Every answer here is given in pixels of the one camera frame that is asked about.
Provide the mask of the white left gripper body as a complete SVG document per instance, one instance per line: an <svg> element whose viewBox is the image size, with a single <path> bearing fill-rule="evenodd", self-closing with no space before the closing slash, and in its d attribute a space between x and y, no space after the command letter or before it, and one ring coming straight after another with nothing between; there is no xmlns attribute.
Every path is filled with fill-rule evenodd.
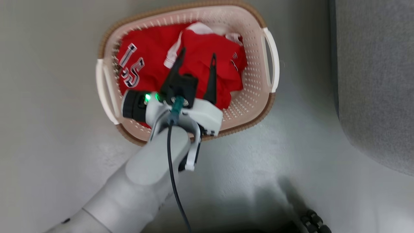
<svg viewBox="0 0 414 233"><path fill-rule="evenodd" d="M122 116L145 122L151 137L169 126L179 126L195 137L218 136L223 121L223 112L205 99L195 98L190 105L182 96L163 98L148 91L126 91Z"/></svg>

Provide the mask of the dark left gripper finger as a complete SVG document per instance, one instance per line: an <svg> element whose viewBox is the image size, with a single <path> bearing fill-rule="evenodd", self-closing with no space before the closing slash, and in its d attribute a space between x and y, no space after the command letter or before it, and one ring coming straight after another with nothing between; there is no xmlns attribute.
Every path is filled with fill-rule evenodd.
<svg viewBox="0 0 414 233"><path fill-rule="evenodd" d="M213 105L216 104L216 53L212 55L207 88L203 99Z"/></svg>
<svg viewBox="0 0 414 233"><path fill-rule="evenodd" d="M167 92L170 86L170 82L179 75L179 69L182 66L182 63L184 61L184 57L185 57L185 52L186 52L186 48L184 47L181 52L179 53L179 55L177 56L176 61L173 63L172 67L170 68L170 72L167 75L167 78L165 79L161 90L160 90L160 96L161 99L166 99L167 98Z"/></svg>

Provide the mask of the red white sports jersey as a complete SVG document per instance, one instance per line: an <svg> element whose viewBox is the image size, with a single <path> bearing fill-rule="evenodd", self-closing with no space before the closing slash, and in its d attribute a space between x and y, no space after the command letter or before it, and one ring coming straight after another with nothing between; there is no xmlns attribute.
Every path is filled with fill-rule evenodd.
<svg viewBox="0 0 414 233"><path fill-rule="evenodd" d="M212 56L216 55L216 106L228 108L232 93L243 89L242 72L247 67L243 38L237 33L216 34L201 22L134 30L124 36L116 56L120 93L129 89L160 91L183 48L179 72L198 78L199 99L206 93Z"/></svg>

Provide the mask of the beige perforated laundry basket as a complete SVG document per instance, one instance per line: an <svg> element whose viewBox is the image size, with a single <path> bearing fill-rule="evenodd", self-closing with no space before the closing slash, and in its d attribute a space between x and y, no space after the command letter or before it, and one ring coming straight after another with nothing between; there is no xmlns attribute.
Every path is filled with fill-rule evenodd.
<svg viewBox="0 0 414 233"><path fill-rule="evenodd" d="M151 130L121 116L122 94L115 63L120 40L135 29L190 22L203 22L217 32L234 31L243 37L247 57L242 75L244 88L232 97L229 108L223 111L218 137L257 125L273 106L280 76L278 49L264 18L252 5L242 0L207 0L142 12L116 22L105 32L96 64L102 107L118 131L133 144L145 145Z"/></svg>

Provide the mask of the grey fabric sofa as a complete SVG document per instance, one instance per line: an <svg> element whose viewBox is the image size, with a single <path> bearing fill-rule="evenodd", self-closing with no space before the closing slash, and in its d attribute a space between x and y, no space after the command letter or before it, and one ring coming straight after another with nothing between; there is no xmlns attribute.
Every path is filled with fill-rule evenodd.
<svg viewBox="0 0 414 233"><path fill-rule="evenodd" d="M374 161L414 177L414 0L328 0L340 124Z"/></svg>

